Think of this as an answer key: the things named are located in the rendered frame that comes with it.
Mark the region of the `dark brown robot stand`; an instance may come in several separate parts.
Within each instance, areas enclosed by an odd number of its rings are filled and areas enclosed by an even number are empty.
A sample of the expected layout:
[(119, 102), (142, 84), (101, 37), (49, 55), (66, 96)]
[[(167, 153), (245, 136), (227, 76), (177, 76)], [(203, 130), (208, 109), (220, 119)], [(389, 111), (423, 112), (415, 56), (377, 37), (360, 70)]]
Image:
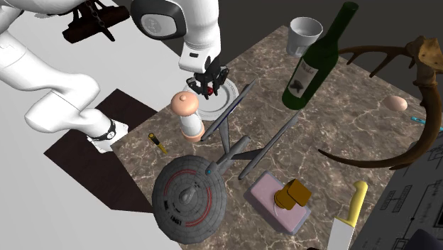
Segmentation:
[[(156, 114), (154, 109), (120, 89), (115, 89), (97, 105), (97, 109), (127, 124), (130, 130)], [(153, 211), (116, 154), (98, 152), (85, 134), (68, 131), (45, 151), (45, 156), (107, 207), (130, 212)]]

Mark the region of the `brown antler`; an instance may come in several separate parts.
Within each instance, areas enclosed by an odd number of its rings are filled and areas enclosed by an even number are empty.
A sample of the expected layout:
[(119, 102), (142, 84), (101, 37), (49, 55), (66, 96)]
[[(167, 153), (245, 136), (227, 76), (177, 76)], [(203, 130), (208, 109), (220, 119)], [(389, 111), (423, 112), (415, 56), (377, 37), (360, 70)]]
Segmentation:
[(371, 72), (371, 77), (399, 55), (411, 58), (409, 67), (417, 66), (416, 80), (413, 84), (421, 92), (422, 101), (420, 106), (424, 107), (426, 111), (426, 123), (419, 140), (412, 148), (399, 156), (376, 161), (351, 160), (332, 155), (323, 150), (319, 150), (319, 152), (333, 161), (358, 168), (389, 168), (390, 170), (406, 168), (427, 152), (439, 133), (442, 121), (442, 101), (437, 89), (436, 76), (443, 74), (443, 53), (436, 38), (426, 38), (424, 36), (418, 36), (404, 47), (362, 45), (339, 50), (340, 54), (353, 54), (349, 60), (350, 63), (358, 56), (372, 52), (385, 53), (386, 57)]

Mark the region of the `grey board with line drawings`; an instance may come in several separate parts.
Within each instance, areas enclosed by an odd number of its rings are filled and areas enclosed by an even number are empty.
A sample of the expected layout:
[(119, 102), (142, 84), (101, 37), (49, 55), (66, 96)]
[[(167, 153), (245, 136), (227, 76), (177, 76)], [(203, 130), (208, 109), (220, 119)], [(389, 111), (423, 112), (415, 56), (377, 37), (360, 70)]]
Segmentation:
[(443, 131), (419, 159), (393, 172), (350, 250), (405, 250), (418, 229), (443, 243)]

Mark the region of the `ochre yellow tape dispenser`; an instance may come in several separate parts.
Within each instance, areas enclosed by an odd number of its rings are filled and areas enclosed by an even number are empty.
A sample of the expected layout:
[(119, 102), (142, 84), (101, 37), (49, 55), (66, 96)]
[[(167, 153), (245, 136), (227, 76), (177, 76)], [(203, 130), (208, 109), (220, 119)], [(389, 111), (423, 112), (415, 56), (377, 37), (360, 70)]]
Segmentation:
[(299, 180), (293, 179), (274, 194), (274, 201), (280, 208), (291, 210), (296, 204), (304, 207), (311, 195), (312, 192)]

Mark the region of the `white cup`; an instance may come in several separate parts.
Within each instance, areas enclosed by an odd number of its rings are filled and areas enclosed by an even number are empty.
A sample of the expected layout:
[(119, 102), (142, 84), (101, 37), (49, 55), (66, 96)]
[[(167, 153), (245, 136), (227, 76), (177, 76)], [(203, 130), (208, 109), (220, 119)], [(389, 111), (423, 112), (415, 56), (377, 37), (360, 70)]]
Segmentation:
[(286, 47), (288, 55), (300, 58), (320, 37), (323, 30), (322, 24), (310, 17), (297, 17), (291, 20)]

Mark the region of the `cyan pen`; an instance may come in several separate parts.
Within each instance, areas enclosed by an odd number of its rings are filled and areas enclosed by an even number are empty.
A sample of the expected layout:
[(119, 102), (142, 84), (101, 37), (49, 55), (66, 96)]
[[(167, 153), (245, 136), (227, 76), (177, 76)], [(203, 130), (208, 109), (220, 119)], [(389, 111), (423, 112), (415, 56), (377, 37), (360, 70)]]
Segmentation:
[(421, 124), (426, 124), (426, 121), (425, 121), (425, 120), (423, 120), (423, 119), (419, 119), (419, 118), (417, 118), (417, 117), (415, 117), (415, 116), (410, 117), (410, 119), (413, 120), (413, 121), (416, 121), (416, 122), (418, 122), (418, 123), (421, 123)]

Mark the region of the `beige egg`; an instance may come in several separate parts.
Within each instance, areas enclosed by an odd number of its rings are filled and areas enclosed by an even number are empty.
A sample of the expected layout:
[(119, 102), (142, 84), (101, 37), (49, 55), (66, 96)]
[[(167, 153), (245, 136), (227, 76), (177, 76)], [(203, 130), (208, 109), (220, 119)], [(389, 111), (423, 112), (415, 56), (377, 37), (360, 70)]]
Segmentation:
[(387, 96), (383, 100), (383, 103), (389, 110), (394, 112), (403, 112), (408, 107), (408, 103), (405, 99), (395, 95)]

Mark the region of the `dark green wine bottle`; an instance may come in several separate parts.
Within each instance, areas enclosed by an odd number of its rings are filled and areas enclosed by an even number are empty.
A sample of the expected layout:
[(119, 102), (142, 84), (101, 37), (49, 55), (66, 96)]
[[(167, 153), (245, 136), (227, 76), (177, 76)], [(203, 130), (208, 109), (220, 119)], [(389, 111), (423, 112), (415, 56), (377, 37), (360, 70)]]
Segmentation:
[(338, 61), (338, 40), (359, 5), (346, 1), (326, 35), (315, 41), (300, 58), (282, 95), (283, 104), (292, 110), (304, 108)]

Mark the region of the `pink block in grey tray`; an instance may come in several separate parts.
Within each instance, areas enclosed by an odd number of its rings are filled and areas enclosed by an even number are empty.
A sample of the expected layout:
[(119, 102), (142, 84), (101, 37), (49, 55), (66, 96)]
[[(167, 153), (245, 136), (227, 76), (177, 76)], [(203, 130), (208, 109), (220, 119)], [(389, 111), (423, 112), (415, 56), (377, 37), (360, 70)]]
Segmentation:
[(274, 194), (282, 188), (283, 184), (270, 171), (265, 170), (244, 193), (244, 198), (275, 231), (295, 235), (311, 210), (298, 204), (291, 210), (277, 206)]

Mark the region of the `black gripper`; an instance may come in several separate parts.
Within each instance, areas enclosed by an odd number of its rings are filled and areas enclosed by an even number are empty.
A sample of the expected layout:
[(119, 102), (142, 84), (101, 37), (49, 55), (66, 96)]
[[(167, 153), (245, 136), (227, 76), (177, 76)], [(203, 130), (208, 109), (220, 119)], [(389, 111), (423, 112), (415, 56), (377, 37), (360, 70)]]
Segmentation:
[(228, 67), (221, 67), (219, 56), (211, 59), (207, 57), (205, 62), (205, 73), (195, 73), (193, 77), (188, 78), (186, 83), (197, 94), (208, 95), (207, 83), (212, 82), (212, 89), (215, 96), (218, 95), (218, 90), (223, 85), (229, 74)]

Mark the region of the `grey spaceship model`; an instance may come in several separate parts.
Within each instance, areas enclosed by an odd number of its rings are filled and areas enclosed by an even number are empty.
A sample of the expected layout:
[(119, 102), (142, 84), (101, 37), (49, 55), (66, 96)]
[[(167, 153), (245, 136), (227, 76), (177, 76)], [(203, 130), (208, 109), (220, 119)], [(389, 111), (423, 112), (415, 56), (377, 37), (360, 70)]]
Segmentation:
[(205, 141), (219, 131), (224, 154), (218, 161), (208, 161), (201, 156), (180, 156), (171, 160), (156, 178), (152, 192), (153, 214), (159, 229), (169, 239), (181, 244), (196, 244), (213, 235), (226, 212), (223, 174), (235, 161), (247, 160), (248, 164), (239, 174), (239, 179), (244, 179), (285, 131), (297, 123), (299, 114), (295, 113), (263, 148), (245, 152), (251, 140), (247, 135), (231, 145), (229, 115), (255, 84), (254, 80), (247, 84), (200, 138)]

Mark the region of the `white mill with peach top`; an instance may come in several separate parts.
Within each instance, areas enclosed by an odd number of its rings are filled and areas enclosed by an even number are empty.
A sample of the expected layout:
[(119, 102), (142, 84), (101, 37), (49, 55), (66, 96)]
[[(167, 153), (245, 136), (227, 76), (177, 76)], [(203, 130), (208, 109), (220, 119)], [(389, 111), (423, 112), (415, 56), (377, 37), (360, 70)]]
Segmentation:
[(179, 116), (182, 135), (193, 143), (200, 141), (205, 133), (198, 107), (197, 95), (188, 91), (176, 93), (170, 102), (170, 108)]

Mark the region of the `white round plate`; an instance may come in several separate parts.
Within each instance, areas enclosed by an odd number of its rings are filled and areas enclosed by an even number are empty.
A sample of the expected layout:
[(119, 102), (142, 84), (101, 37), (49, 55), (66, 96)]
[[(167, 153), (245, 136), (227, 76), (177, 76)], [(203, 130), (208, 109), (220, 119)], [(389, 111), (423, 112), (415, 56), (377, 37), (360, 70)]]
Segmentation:
[(197, 110), (190, 116), (194, 121), (216, 120), (239, 95), (235, 84), (229, 79), (217, 90), (218, 95), (209, 95), (209, 99), (205, 99), (202, 94), (197, 94), (188, 86), (178, 95), (179, 98), (182, 94), (188, 96), (187, 92), (198, 99)]

